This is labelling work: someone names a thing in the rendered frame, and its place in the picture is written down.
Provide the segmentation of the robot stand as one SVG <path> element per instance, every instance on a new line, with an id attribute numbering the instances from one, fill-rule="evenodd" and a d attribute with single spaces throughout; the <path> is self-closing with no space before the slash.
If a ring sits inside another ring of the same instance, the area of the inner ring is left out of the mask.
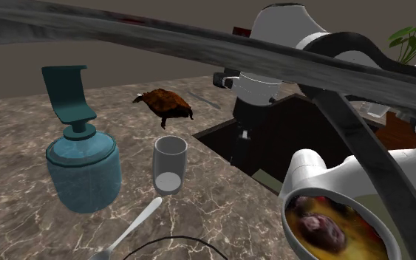
<path id="1" fill-rule="evenodd" d="M 293 94 L 269 106 L 253 106 L 236 99 L 233 119 L 196 133 L 194 137 L 230 162 L 237 122 L 257 127 L 248 161 L 238 168 L 274 194 L 281 190 L 293 154 L 316 151 L 328 168 L 352 154 L 319 108 Z"/>

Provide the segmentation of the white bowl with food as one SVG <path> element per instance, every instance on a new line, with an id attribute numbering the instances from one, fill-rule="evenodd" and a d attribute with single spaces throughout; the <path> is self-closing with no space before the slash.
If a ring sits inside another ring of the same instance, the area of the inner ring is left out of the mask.
<path id="1" fill-rule="evenodd" d="M 285 195 L 282 226 L 300 260 L 402 260 L 395 237 L 375 214 L 327 189 Z"/>

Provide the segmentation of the brown turtle figure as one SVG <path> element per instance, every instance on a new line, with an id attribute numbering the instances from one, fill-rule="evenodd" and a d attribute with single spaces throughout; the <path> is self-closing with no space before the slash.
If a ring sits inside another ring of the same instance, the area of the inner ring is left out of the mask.
<path id="1" fill-rule="evenodd" d="M 189 117 L 193 120 L 193 111 L 188 103 L 185 102 L 177 93 L 155 89 L 151 92 L 138 94 L 133 103 L 143 101 L 152 112 L 161 118 L 161 127 L 166 128 L 168 118 Z"/>

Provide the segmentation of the dark grey bent bar frame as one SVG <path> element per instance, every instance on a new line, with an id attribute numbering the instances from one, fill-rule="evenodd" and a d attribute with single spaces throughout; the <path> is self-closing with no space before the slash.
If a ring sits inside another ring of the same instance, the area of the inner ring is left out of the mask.
<path id="1" fill-rule="evenodd" d="M 153 18 L 37 0 L 0 0 L 0 44 L 44 39 L 106 41 L 297 83 L 365 170 L 416 260 L 416 190 L 350 107 L 347 96 L 416 119 L 416 66 L 386 57 L 367 37 L 330 33 L 304 49 Z"/>

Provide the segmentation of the grey glass cup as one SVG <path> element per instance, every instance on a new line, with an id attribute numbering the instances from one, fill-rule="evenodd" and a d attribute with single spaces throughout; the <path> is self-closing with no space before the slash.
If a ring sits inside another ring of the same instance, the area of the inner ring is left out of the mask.
<path id="1" fill-rule="evenodd" d="M 152 180 L 161 196 L 177 194 L 183 186 L 187 164 L 187 142 L 177 136 L 158 138 L 154 143 Z"/>

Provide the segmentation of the silver spoon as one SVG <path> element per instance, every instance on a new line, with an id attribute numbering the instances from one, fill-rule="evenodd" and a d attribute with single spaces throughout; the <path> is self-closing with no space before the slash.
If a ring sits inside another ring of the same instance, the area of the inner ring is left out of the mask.
<path id="1" fill-rule="evenodd" d="M 144 222 L 149 216 L 151 216 L 162 204 L 163 199 L 157 197 L 153 199 L 147 207 L 138 215 L 138 217 L 127 227 L 127 229 L 105 250 L 102 250 L 88 260 L 110 260 L 112 251 L 142 222 Z"/>

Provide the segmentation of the teal soap dispenser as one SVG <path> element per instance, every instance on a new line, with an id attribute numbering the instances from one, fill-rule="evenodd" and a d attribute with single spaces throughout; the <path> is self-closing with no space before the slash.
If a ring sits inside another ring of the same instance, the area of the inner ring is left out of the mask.
<path id="1" fill-rule="evenodd" d="M 41 69 L 50 103 L 67 127 L 45 151 L 60 201 L 76 213 L 94 213 L 115 200 L 122 182 L 114 137 L 89 123 L 97 115 L 86 103 L 78 66 Z"/>

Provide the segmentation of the grey knife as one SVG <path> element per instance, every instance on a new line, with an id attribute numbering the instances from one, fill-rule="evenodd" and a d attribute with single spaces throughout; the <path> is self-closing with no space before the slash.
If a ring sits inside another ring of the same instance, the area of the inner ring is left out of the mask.
<path id="1" fill-rule="evenodd" d="M 219 110 L 221 109 L 221 106 L 219 106 L 218 104 L 213 103 L 213 102 L 211 102 L 211 101 L 209 101 L 209 100 L 206 100 L 205 98 L 200 97 L 199 95 L 195 95 L 193 92 L 187 91 L 187 93 L 188 93 L 189 95 L 191 95 L 192 97 L 196 98 L 197 100 L 200 100 L 200 101 L 202 101 L 202 102 L 207 103 L 207 104 L 208 104 L 208 105 L 210 105 L 210 106 L 213 106 L 215 109 L 219 109 Z"/>

